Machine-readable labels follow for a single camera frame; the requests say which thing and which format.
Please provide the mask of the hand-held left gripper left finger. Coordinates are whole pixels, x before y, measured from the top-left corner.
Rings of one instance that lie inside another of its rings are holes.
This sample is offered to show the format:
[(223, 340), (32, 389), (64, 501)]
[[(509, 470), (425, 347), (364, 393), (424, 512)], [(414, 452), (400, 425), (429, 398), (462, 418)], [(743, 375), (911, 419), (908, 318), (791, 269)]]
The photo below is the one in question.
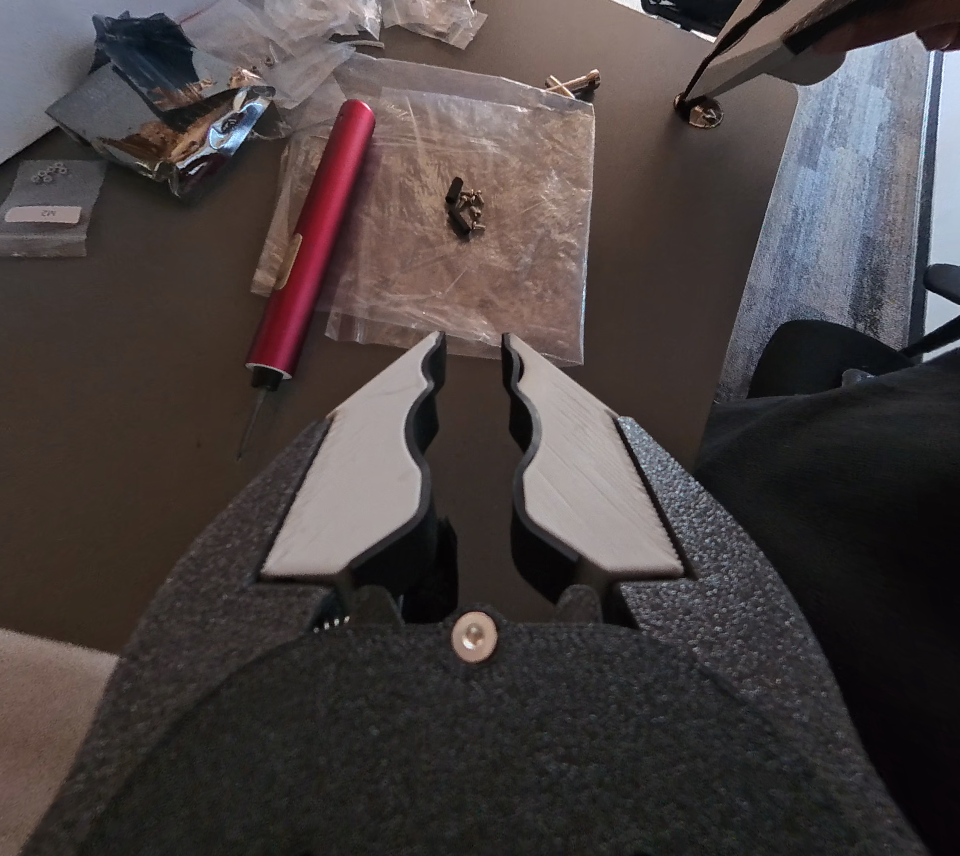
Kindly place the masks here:
[(266, 581), (417, 583), (437, 553), (426, 450), (447, 341), (428, 334), (327, 418), (261, 567)]

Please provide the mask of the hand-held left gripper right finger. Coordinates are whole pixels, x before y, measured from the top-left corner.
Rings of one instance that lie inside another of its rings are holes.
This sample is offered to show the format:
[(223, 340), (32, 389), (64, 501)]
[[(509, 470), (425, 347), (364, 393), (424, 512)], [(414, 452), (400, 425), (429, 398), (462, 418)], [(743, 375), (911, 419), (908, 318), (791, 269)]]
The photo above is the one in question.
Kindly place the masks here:
[(501, 339), (509, 431), (510, 550), (526, 581), (655, 581), (684, 576), (669, 527), (618, 416), (515, 334)]

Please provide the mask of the dark grey desk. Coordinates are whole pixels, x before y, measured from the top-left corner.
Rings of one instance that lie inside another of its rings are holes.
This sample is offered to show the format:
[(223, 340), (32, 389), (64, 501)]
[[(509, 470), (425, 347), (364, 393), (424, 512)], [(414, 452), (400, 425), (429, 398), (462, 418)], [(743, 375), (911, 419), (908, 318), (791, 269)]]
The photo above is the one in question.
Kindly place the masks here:
[[(584, 366), (592, 394), (691, 466), (798, 103), (761, 77), (713, 130), (673, 101), (708, 49), (610, 0), (476, 0), (465, 50), (402, 29), (390, 58), (540, 84), (598, 69)], [(249, 291), (282, 147), (196, 207), (123, 169), (88, 254), (2, 261), (2, 628), (123, 648), (177, 559), (314, 419), (398, 356), (311, 330), (237, 461), (255, 394)]]

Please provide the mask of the person's right hand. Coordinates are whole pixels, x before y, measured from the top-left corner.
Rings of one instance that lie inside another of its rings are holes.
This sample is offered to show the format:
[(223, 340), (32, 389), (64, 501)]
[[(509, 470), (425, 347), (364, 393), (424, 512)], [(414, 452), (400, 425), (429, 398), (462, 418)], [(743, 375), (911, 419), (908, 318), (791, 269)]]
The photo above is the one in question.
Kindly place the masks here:
[(814, 45), (818, 55), (835, 55), (914, 34), (930, 52), (959, 50), (959, 0), (909, 0), (847, 22)]

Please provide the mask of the pile of clear plastic bags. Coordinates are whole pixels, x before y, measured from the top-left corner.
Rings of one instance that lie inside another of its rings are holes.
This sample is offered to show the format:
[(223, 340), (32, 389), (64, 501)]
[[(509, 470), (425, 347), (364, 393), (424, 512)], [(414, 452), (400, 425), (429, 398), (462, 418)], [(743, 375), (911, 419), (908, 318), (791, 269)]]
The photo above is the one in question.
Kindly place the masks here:
[[(369, 55), (335, 34), (396, 28), (464, 50), (487, 14), (472, 0), (218, 0), (184, 29), (213, 54), (259, 69), (288, 127), (270, 228), (250, 290), (270, 296), (342, 103), (376, 128), (323, 283), (326, 334), (412, 346), (434, 330), (451, 351), (498, 353), (513, 332), (562, 366), (584, 357), (594, 183), (594, 108), (496, 75)], [(485, 203), (460, 236), (453, 178)]]

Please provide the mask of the dark red screwdriver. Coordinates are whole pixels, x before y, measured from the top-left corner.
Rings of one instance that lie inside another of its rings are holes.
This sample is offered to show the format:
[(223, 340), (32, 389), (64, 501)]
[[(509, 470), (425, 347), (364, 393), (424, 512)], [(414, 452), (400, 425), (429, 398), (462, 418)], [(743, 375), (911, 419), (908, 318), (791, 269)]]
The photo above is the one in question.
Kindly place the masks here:
[(334, 121), (246, 356), (257, 396), (237, 460), (243, 457), (267, 394), (296, 371), (375, 126), (373, 110), (354, 98), (342, 104)]

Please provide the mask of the white foam sheet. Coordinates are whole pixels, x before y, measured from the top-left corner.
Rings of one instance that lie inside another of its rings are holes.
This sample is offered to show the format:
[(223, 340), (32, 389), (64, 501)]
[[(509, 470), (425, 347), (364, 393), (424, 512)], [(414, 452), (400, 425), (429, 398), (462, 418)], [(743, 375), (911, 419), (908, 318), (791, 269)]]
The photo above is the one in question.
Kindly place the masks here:
[(56, 797), (118, 657), (1, 630), (1, 853), (17, 854)]

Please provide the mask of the dark foil bag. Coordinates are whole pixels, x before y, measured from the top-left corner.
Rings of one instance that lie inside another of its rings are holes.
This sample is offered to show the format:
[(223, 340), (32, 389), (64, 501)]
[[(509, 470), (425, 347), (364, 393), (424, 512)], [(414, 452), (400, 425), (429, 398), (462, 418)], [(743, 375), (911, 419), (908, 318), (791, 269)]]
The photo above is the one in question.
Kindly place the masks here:
[(204, 193), (243, 145), (288, 134), (274, 87), (195, 46), (166, 14), (92, 23), (88, 75), (46, 113), (108, 161), (183, 200)]

